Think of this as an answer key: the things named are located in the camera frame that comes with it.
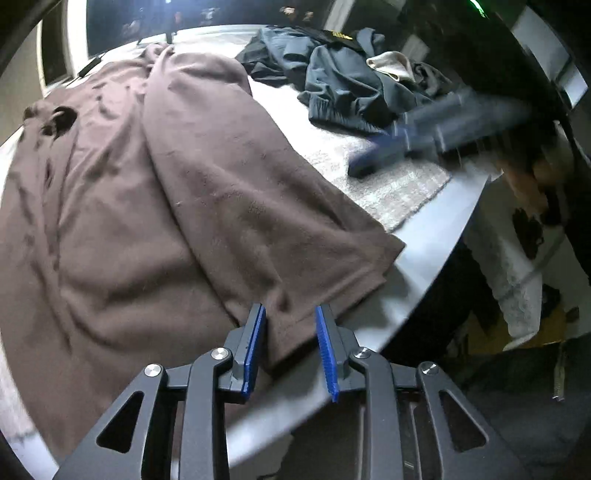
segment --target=clothes pile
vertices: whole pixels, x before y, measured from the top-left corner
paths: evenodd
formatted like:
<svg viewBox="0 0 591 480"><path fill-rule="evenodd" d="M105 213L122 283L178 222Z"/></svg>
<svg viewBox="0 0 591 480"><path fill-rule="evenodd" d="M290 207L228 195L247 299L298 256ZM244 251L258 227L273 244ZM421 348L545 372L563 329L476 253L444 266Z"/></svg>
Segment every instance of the clothes pile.
<svg viewBox="0 0 591 480"><path fill-rule="evenodd" d="M398 115L450 92L434 67L386 51L372 28L356 37L305 27L264 27L236 56L257 82L291 83L311 122L387 133Z"/></svg>
<svg viewBox="0 0 591 480"><path fill-rule="evenodd" d="M404 244L326 181L244 68L151 45L25 112L0 208L0 331L58 459L150 363L267 309L271 368L385 281Z"/></svg>

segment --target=white wall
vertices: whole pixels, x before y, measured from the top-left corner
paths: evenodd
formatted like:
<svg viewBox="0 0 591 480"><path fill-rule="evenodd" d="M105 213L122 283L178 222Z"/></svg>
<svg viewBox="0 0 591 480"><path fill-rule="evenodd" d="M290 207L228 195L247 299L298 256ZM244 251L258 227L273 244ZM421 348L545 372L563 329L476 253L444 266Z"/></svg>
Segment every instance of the white wall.
<svg viewBox="0 0 591 480"><path fill-rule="evenodd" d="M88 64L86 0L67 0L66 37L74 77Z"/></svg>
<svg viewBox="0 0 591 480"><path fill-rule="evenodd" d="M552 29L531 8L525 7L513 26L513 35L531 50L550 80L554 80L569 54Z"/></svg>
<svg viewBox="0 0 591 480"><path fill-rule="evenodd" d="M0 144L22 124L25 108L43 98L37 64L37 25L0 77Z"/></svg>

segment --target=black clothing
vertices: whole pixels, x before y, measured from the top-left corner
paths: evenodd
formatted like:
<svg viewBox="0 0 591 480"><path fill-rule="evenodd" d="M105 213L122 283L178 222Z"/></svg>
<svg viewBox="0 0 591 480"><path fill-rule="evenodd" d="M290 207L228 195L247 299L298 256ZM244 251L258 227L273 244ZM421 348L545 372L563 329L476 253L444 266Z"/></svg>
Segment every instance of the black clothing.
<svg viewBox="0 0 591 480"><path fill-rule="evenodd" d="M397 82L371 69L365 61L383 53L384 42L371 28L360 30L353 40L310 28L265 27L236 59L257 82L292 83L309 108L311 122L385 133L399 114L449 91L450 82L426 64L414 66L418 83Z"/></svg>

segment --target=black gripper frame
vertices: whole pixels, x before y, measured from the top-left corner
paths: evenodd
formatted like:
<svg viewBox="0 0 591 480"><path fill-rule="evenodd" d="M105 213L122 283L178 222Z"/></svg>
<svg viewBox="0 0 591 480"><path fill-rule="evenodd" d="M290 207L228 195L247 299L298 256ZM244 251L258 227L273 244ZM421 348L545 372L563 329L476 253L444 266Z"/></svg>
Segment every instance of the black gripper frame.
<svg viewBox="0 0 591 480"><path fill-rule="evenodd" d="M360 348L351 330L336 325L327 305L317 307L316 320L321 349L324 343L332 350L323 366L333 401L341 394L365 392L362 480L530 478L504 440L438 365L390 364L379 353ZM414 400L401 408L405 395ZM456 405L462 414L453 415L453 407L446 409L449 405ZM469 428L460 424L459 433L476 432L471 435L477 446L462 445L462 436L452 428L456 419L470 424Z"/></svg>
<svg viewBox="0 0 591 480"><path fill-rule="evenodd" d="M54 480L168 480L177 403L185 401L180 480L229 480L224 403L254 389L265 308L252 306L224 347L192 364L152 364L127 386L56 473Z"/></svg>

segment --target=metal screw head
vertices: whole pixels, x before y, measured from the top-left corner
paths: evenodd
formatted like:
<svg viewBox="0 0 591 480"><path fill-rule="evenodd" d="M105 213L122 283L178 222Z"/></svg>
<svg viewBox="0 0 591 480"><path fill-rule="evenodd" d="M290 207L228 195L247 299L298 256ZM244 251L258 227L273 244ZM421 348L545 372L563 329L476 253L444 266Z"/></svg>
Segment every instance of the metal screw head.
<svg viewBox="0 0 591 480"><path fill-rule="evenodd" d="M214 360L224 360L228 355L230 355L230 352L223 347L214 348L212 350L212 358Z"/></svg>
<svg viewBox="0 0 591 480"><path fill-rule="evenodd" d="M439 367L433 362L423 362L419 368L425 375L436 375L439 372Z"/></svg>
<svg viewBox="0 0 591 480"><path fill-rule="evenodd" d="M162 367L158 364L149 364L146 368L144 368L144 373L148 377L157 377L158 375L160 375L161 371Z"/></svg>
<svg viewBox="0 0 591 480"><path fill-rule="evenodd" d="M364 347L364 346L353 353L353 356L355 358L359 358L359 359L367 358L370 355L371 355L371 350L369 348Z"/></svg>

